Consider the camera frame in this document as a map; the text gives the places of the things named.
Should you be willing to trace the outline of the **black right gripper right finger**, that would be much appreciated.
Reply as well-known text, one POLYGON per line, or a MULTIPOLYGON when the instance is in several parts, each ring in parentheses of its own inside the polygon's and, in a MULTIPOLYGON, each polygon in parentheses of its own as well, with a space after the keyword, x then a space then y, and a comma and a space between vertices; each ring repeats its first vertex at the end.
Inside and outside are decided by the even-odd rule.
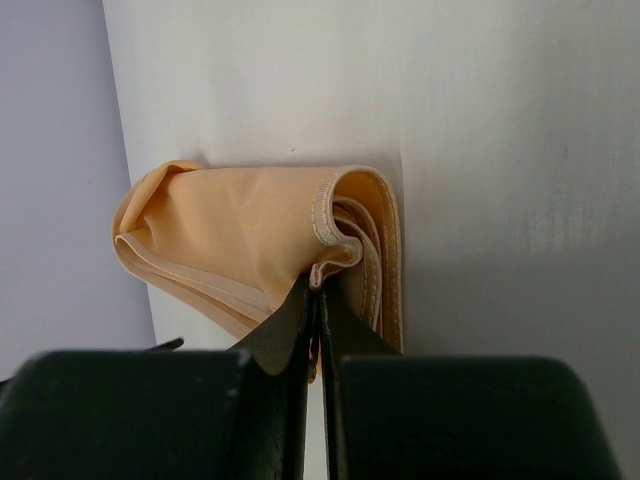
POLYGON ((332 479, 617 479, 582 380, 522 356, 405 356, 318 297, 332 479))

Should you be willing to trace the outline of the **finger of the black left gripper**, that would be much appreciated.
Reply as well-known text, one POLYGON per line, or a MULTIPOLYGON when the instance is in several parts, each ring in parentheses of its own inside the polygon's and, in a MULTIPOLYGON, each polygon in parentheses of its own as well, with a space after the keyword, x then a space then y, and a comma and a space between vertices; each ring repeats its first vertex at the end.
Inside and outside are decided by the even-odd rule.
POLYGON ((184 339, 178 337, 151 347, 151 350, 176 350, 184 345, 184 339))

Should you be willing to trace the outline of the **peach cloth napkin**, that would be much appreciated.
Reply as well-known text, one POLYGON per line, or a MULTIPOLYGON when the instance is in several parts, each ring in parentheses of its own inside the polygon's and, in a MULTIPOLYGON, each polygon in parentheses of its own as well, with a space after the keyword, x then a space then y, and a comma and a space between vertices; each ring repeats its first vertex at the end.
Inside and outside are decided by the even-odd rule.
POLYGON ((124 195, 112 220, 122 266, 236 338, 285 301, 342 280, 351 311, 404 347, 400 215, 369 166, 210 168, 171 161, 124 195))

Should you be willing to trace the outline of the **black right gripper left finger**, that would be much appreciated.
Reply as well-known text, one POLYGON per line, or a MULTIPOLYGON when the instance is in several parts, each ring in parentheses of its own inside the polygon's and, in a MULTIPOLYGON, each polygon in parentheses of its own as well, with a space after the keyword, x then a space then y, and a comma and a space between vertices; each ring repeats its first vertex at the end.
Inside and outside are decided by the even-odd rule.
POLYGON ((310 317, 300 277, 225 351, 52 351, 1 394, 5 479, 299 479, 310 317))

